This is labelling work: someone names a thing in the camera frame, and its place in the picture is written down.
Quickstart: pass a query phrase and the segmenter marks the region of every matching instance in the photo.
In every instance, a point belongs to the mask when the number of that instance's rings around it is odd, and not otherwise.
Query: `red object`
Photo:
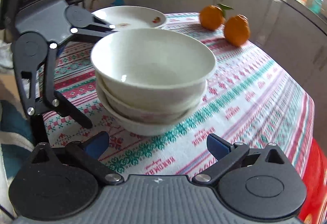
[[[305,224],[321,224],[327,212],[327,158],[315,139],[312,141],[303,182],[307,197],[299,214]]]

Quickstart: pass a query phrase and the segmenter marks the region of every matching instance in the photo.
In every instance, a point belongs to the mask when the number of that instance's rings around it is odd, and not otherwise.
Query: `orange object on counter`
[[[250,38],[250,28],[244,15],[236,15],[228,19],[224,28],[226,40],[236,47],[240,47]]]
[[[303,182],[307,187],[307,197],[301,208],[299,219],[305,224],[321,224],[327,213],[327,158],[312,140]]]
[[[202,9],[199,15],[199,20],[205,29],[215,31],[223,24],[225,18],[223,16],[222,9],[217,6],[210,5]]]

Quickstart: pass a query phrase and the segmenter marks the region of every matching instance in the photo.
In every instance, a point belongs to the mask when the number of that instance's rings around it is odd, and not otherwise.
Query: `stack of bowls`
[[[144,136],[163,134],[192,115],[216,65],[200,41],[153,28],[102,38],[91,62],[104,107],[126,130]]]

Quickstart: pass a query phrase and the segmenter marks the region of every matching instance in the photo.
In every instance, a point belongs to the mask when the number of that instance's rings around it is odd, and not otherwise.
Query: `white logo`
[[[163,179],[161,179],[161,178],[156,178],[156,179],[153,180],[153,181],[155,181],[156,183],[161,183],[161,182],[163,181]]]

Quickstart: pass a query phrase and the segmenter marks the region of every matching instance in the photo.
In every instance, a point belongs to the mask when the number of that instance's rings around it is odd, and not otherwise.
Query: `blue bird figurine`
[[[124,0],[115,0],[112,4],[110,4],[111,6],[123,6],[125,5]]]

